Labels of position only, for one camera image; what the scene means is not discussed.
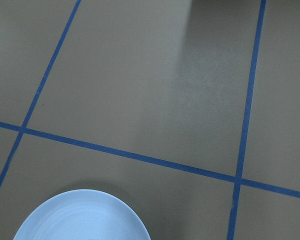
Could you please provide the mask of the light blue plate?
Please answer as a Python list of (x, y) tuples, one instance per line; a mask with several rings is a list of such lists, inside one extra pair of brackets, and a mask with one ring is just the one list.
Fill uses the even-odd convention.
[(16, 240), (149, 240), (139, 216), (119, 198), (99, 190), (60, 193), (39, 205)]

